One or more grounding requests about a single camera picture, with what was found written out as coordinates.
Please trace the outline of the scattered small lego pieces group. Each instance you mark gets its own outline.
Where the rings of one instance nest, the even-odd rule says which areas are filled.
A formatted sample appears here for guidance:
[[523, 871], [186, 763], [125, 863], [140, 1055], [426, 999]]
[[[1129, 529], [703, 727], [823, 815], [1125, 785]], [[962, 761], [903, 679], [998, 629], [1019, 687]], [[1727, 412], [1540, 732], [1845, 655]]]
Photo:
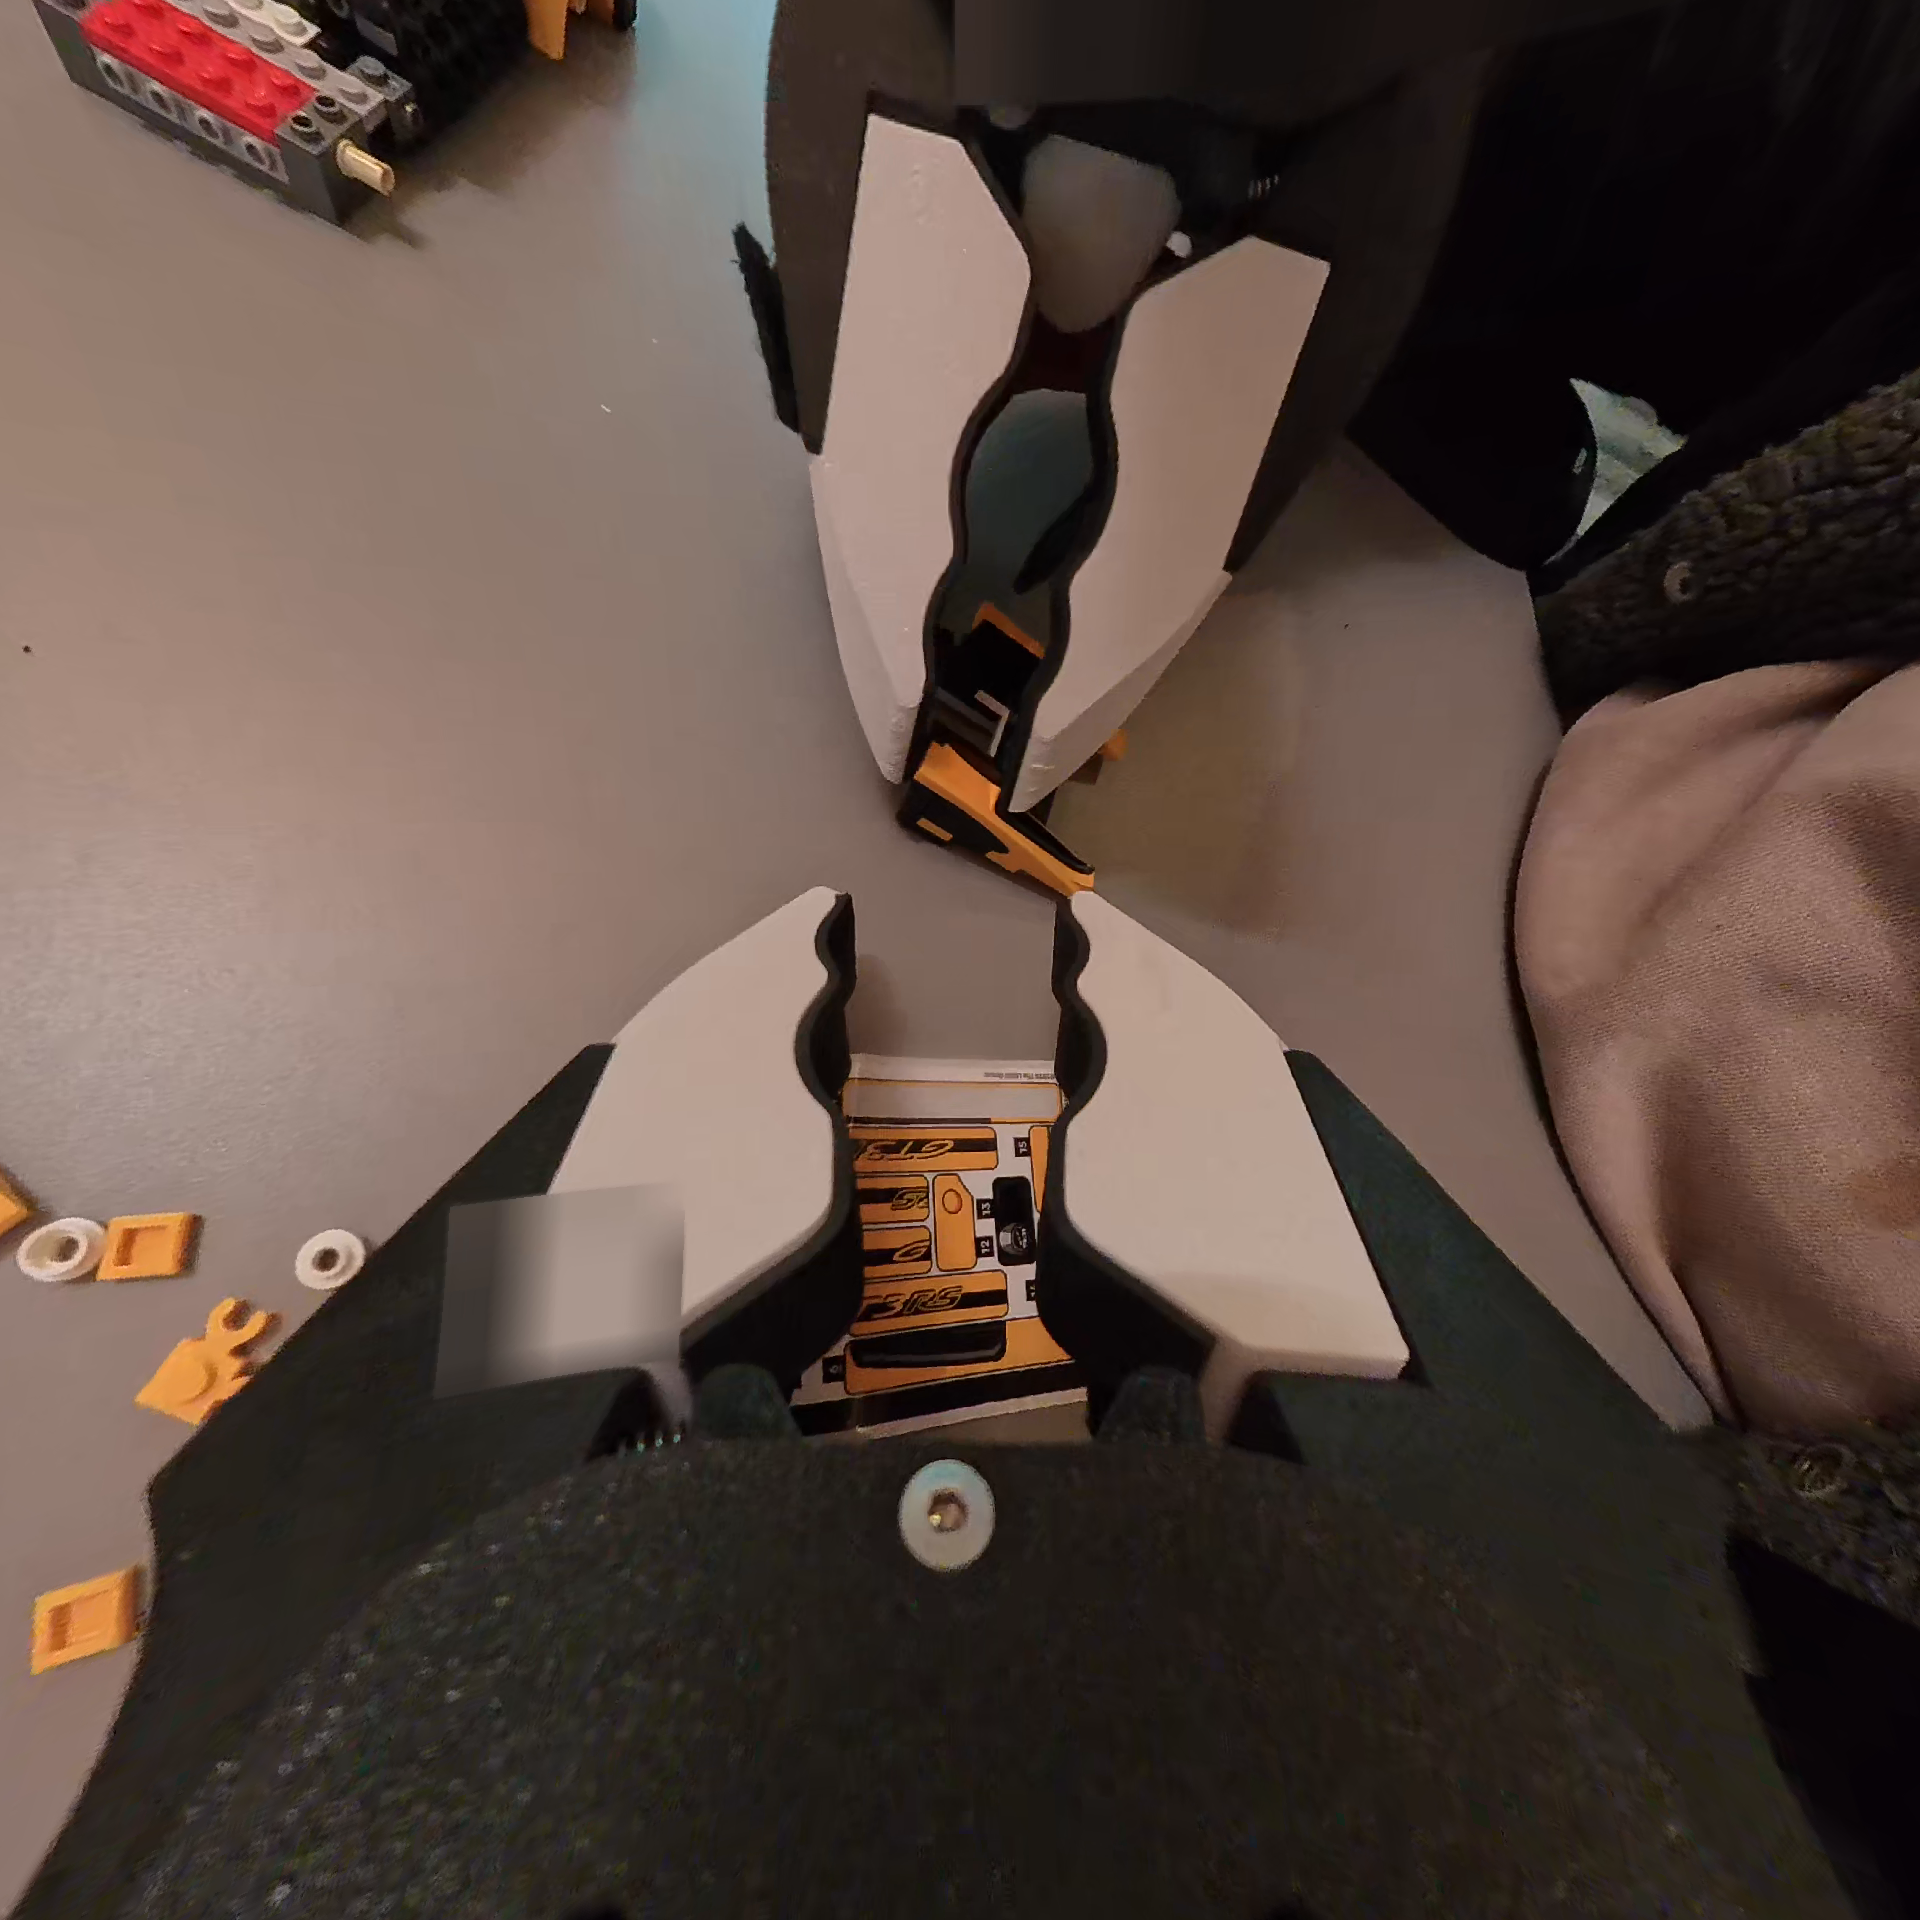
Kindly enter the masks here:
[[[180, 1277], [196, 1252], [201, 1218], [186, 1211], [132, 1213], [93, 1221], [59, 1217], [31, 1227], [17, 1243], [17, 1269], [38, 1284]], [[350, 1229], [325, 1229], [294, 1252], [294, 1281], [311, 1291], [333, 1291], [371, 1259], [367, 1243]], [[229, 1404], [258, 1369], [255, 1349], [279, 1317], [245, 1298], [222, 1298], [201, 1332], [173, 1345], [154, 1377], [135, 1393], [140, 1409], [199, 1429]], [[135, 1642], [145, 1623], [141, 1567], [118, 1567], [46, 1591], [31, 1604], [31, 1674], [98, 1658]]]

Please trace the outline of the lego sticker sheet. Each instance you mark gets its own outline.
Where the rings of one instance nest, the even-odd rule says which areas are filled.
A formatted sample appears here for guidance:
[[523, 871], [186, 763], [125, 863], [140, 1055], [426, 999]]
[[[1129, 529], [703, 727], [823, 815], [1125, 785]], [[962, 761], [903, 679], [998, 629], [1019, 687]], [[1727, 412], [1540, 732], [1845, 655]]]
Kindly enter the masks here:
[[1046, 1061], [857, 1054], [844, 1090], [861, 1291], [803, 1377], [805, 1436], [911, 1433], [1081, 1409], [1038, 1306], [1042, 1187], [1062, 1090]]

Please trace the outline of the dark fleece jacket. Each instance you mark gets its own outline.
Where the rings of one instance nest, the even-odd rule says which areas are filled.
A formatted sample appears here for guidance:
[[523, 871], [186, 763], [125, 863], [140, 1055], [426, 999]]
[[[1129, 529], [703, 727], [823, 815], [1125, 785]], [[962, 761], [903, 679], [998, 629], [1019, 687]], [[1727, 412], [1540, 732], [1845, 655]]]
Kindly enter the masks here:
[[[1916, 665], [1916, 563], [1916, 375], [1903, 375], [1716, 473], [1540, 601], [1567, 732], [1635, 687], [1772, 665]], [[1916, 1623], [1916, 1419], [1812, 1433], [1727, 1422], [1758, 1436], [1735, 1468], [1742, 1533]]]

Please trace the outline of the orange black lego sub-assembly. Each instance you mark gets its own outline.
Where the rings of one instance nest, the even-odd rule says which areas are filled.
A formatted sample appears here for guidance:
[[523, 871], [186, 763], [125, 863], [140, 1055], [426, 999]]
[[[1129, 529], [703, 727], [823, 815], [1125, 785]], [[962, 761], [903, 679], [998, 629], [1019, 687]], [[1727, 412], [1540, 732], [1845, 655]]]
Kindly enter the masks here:
[[1012, 805], [1014, 719], [1046, 654], [1042, 591], [961, 590], [932, 618], [895, 818], [938, 845], [1076, 897], [1095, 887], [1095, 868], [1050, 827], [1052, 799]]

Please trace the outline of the partly built lego car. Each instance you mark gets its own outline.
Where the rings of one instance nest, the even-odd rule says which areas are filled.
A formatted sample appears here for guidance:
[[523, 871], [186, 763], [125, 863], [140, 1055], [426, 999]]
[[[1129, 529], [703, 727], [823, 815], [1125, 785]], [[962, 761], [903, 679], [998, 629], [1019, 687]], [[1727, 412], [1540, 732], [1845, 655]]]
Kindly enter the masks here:
[[569, 21], [635, 3], [37, 3], [67, 75], [182, 151], [330, 223], [396, 187]]

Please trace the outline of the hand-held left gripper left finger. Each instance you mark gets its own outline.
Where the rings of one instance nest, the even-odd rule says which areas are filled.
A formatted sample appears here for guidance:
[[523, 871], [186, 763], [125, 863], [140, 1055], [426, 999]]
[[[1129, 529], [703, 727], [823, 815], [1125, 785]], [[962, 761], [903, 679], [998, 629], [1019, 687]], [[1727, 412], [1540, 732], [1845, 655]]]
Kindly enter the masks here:
[[854, 983], [853, 899], [814, 887], [626, 1021], [546, 1188], [548, 1362], [794, 1414], [857, 1308]]

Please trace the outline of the person's right forearm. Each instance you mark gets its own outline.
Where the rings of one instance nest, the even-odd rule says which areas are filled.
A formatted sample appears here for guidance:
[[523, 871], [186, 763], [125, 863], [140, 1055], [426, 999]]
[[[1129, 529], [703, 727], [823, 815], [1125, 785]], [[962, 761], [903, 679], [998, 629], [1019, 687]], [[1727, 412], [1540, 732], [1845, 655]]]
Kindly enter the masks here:
[[[1553, 591], [1685, 491], [1916, 371], [1918, 4], [1666, 4], [1514, 54], [1350, 438]], [[1582, 534], [1572, 379], [1685, 446]]]

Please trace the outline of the beige hoodie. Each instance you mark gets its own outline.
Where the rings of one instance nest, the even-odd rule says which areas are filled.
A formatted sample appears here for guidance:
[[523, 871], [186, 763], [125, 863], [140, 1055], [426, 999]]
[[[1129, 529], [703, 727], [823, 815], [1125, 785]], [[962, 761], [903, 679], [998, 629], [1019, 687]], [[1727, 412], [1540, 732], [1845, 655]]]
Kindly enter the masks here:
[[1635, 687], [1526, 830], [1521, 989], [1567, 1171], [1718, 1414], [1918, 1401], [1918, 671]]

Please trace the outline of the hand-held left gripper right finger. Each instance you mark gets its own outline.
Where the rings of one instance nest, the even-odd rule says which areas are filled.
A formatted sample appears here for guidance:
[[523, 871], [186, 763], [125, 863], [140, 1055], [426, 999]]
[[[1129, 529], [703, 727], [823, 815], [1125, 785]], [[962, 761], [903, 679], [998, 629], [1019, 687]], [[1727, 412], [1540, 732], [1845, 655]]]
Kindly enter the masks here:
[[1396, 1380], [1407, 1340], [1274, 1029], [1097, 893], [1057, 916], [1041, 1318], [1095, 1399], [1145, 1366], [1226, 1437], [1262, 1377]]

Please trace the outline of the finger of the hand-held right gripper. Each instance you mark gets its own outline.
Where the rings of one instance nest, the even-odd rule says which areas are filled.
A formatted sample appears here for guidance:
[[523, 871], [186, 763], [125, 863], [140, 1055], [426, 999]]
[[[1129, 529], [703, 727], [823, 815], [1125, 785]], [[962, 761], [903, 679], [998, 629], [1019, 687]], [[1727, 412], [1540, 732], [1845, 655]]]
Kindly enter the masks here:
[[823, 446], [806, 478], [836, 654], [885, 781], [906, 778], [954, 478], [1021, 340], [1017, 219], [958, 135], [870, 113]]
[[1121, 730], [1221, 596], [1326, 284], [1326, 260], [1246, 235], [1125, 316], [1111, 507], [1067, 585], [1062, 658], [1026, 732], [1014, 809]]

